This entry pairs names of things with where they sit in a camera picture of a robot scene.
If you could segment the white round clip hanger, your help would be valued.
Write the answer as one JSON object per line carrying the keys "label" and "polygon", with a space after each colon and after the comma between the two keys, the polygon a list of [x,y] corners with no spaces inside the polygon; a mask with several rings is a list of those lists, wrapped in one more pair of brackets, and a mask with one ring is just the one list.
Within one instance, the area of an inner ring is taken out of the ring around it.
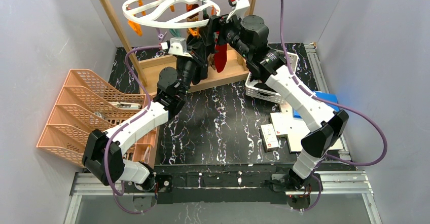
{"label": "white round clip hanger", "polygon": [[126,19],[141,26],[188,29],[206,26],[203,12],[219,16],[221,9],[211,0],[127,0],[122,5]]}

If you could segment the orange clothes peg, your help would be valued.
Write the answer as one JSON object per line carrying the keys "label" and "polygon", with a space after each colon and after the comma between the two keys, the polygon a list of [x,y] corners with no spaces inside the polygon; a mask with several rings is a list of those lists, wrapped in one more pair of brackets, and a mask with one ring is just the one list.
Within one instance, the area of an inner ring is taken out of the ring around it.
{"label": "orange clothes peg", "polygon": [[138,36],[142,36],[143,32],[141,30],[141,26],[131,20],[127,21],[128,25],[130,26],[130,28],[138,35]]}

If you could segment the black sock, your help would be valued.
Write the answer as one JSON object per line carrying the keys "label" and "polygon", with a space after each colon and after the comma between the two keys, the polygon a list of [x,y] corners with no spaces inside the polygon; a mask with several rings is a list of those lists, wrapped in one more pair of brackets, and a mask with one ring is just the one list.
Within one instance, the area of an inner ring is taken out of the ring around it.
{"label": "black sock", "polygon": [[203,62],[208,61],[208,57],[215,52],[215,43],[212,35],[210,36],[192,36],[188,35],[186,39],[187,48],[193,51]]}
{"label": "black sock", "polygon": [[191,78],[191,83],[193,85],[197,85],[208,77],[208,62],[206,60],[193,61],[193,65],[195,68]]}

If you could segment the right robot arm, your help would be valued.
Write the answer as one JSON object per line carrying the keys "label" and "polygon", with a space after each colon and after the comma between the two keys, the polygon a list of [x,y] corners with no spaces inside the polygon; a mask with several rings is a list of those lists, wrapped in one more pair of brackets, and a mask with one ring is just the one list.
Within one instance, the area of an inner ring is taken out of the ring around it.
{"label": "right robot arm", "polygon": [[349,115],[321,102],[292,72],[287,53],[268,46],[269,28],[261,17],[213,15],[207,28],[210,42],[229,44],[245,59],[251,74],[278,93],[306,123],[309,133],[301,140],[302,150],[285,179],[286,187],[300,189],[340,138]]}

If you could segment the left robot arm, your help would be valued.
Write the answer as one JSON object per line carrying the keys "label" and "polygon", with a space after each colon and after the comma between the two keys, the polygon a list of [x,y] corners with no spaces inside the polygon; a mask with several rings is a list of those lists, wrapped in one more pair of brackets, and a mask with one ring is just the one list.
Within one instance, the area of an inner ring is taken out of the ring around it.
{"label": "left robot arm", "polygon": [[187,45],[176,55],[176,67],[166,67],[159,74],[157,95],[141,111],[124,122],[101,131],[93,130],[87,139],[82,164],[101,183],[130,181],[142,187],[153,182],[154,170],[142,161],[131,161],[123,155],[154,128],[173,119],[183,108],[191,85],[207,77],[207,57],[203,45]]}

